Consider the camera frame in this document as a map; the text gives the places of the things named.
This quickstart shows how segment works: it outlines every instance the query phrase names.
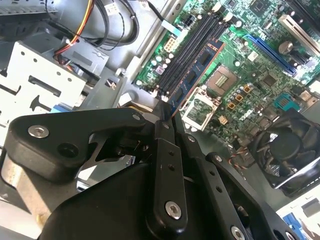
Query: cooling fan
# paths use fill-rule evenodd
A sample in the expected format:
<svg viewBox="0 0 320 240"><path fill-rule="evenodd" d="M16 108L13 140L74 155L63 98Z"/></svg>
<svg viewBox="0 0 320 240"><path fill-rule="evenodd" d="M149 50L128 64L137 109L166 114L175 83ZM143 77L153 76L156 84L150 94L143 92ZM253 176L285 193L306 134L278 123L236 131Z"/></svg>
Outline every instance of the cooling fan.
<svg viewBox="0 0 320 240"><path fill-rule="evenodd" d="M255 137L251 152L270 185L275 187L320 156L320 127L289 109ZM319 177L320 165L316 164L280 189L293 197Z"/></svg>

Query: fan blade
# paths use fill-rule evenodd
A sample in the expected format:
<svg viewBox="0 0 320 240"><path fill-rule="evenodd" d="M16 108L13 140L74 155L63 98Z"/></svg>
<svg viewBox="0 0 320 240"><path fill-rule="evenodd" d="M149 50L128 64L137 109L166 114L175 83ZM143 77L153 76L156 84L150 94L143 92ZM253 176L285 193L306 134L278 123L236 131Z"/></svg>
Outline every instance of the fan blade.
<svg viewBox="0 0 320 240"><path fill-rule="evenodd" d="M266 131L267 133L276 134L276 135L291 133L291 130L289 127L270 127Z"/></svg>
<svg viewBox="0 0 320 240"><path fill-rule="evenodd" d="M290 128L294 134L299 136L301 139L304 138L306 133L309 130L310 125L298 120L298 119L291 119L290 120Z"/></svg>
<svg viewBox="0 0 320 240"><path fill-rule="evenodd" d="M300 170L315 159L315 151L306 151L303 153L299 153L295 159L288 161L288 163L293 165L297 170Z"/></svg>
<svg viewBox="0 0 320 240"><path fill-rule="evenodd" d="M318 142L320 141L320 133L314 126L310 126L302 139L304 150L316 150L318 148Z"/></svg>
<svg viewBox="0 0 320 240"><path fill-rule="evenodd" d="M279 168L280 177L287 177L293 173L294 171L289 167L287 162L283 161L282 163L280 163L280 168Z"/></svg>
<svg viewBox="0 0 320 240"><path fill-rule="evenodd" d="M266 160L266 162L265 162L265 164L264 164L264 166L263 166L263 169L264 169L264 170L267 170L267 169L270 167L270 164L271 164L271 162L272 162L273 160L274 160L274 157L273 157L273 156L267 158L267 160Z"/></svg>

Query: metal plate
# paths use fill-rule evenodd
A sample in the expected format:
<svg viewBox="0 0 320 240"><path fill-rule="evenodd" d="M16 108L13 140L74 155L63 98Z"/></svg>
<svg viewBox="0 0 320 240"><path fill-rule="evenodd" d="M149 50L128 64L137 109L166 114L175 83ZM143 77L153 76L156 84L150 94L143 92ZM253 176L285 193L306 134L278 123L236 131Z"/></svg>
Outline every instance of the metal plate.
<svg viewBox="0 0 320 240"><path fill-rule="evenodd" d="M46 88L29 82L30 76L38 79ZM30 106L37 96L39 102L48 108L61 104L73 108L86 82L77 75L65 70L50 60L44 58L20 42L16 42L12 51L7 77L0 75L0 146L4 144L4 137L9 123L24 115L47 113L37 106L33 111Z"/></svg>

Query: pcie slot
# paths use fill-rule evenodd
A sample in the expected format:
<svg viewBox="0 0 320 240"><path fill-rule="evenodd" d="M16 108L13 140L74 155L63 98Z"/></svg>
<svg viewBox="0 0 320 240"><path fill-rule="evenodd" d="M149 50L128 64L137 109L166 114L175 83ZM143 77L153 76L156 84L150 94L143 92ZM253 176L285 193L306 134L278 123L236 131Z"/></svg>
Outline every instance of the pcie slot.
<svg viewBox="0 0 320 240"><path fill-rule="evenodd" d="M190 57L196 57L196 54L198 53L197 51L199 51L204 45L204 39L208 38L212 32L212 28L215 28L219 21L220 15L218 13L207 15L201 20L196 30L189 37L187 43L179 51L179 54L162 75L159 81L160 90L166 91L170 85L173 84L173 81L175 80L173 76L177 75L177 71L181 72L180 67L184 67L184 64L190 59Z"/></svg>
<svg viewBox="0 0 320 240"><path fill-rule="evenodd" d="M253 37L250 34L244 36L250 39L258 48L266 53L273 61L275 61L283 70L290 75L295 75L297 69L286 62L281 56L279 56L271 47L269 47L260 37Z"/></svg>
<svg viewBox="0 0 320 240"><path fill-rule="evenodd" d="M299 15L301 18L309 23L312 30L320 36L320 24L318 20L315 20L309 13L308 10L304 8L299 0L287 0L288 5Z"/></svg>
<svg viewBox="0 0 320 240"><path fill-rule="evenodd" d="M213 31L213 33L210 35L209 39L211 39L213 36L218 39L221 34L223 33L223 31L228 28L226 27L224 24L218 25L215 29L215 31ZM207 39L204 39L202 43L199 43L199 46L194 53L187 59L187 61L185 63L183 63L179 69L177 69L177 71L175 72L175 75L173 75L171 77L171 79L173 80L171 82L171 85L166 87L166 91L169 92L169 95L172 94L173 90L176 88L177 84L179 84L179 82L181 81L182 77L185 75L185 73L188 71L188 69L190 68L190 66L192 65L192 63L194 63L197 54L201 51L201 49L204 47L204 45L207 43Z"/></svg>
<svg viewBox="0 0 320 240"><path fill-rule="evenodd" d="M278 19L279 23L285 27L295 38L305 46L311 53L320 56L320 44L313 40L291 16L284 14Z"/></svg>

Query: ram slot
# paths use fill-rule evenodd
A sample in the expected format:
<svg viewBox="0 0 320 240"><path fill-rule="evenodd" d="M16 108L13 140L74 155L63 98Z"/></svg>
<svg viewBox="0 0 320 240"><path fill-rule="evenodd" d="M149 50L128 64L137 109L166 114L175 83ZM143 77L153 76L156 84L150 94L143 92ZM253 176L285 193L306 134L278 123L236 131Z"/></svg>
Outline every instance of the ram slot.
<svg viewBox="0 0 320 240"><path fill-rule="evenodd" d="M204 40L208 39L211 32L213 31L212 28L215 28L221 20L222 19L218 13L207 15L201 20L196 30L189 37L187 43L179 51L179 54L175 57L175 59L171 62L169 67L162 75L159 81L160 90L166 92L165 89L167 89L174 80L173 76L177 75L177 71L181 72L179 68L183 66L190 58L195 57L197 51L203 47Z"/></svg>
<svg viewBox="0 0 320 240"><path fill-rule="evenodd" d="M212 34L210 35L209 39L212 39L212 38L218 39L222 35L224 30L226 28L228 28L228 26L229 25L227 23L218 25L215 28L215 31L213 31ZM181 65L179 71L177 71L177 73L171 77L171 79L173 80L172 84L170 86L167 86L164 89L166 92L169 92L169 96L171 96L171 94L174 91L174 89L176 88L177 84L179 84L179 82L181 81L181 78L189 70L190 65L192 65L192 63L195 61L197 54L202 50L203 46L207 43L207 41L208 41L208 39L204 39L203 43L199 44L201 47L197 48L197 50L191 55L192 57L189 58L183 65Z"/></svg>

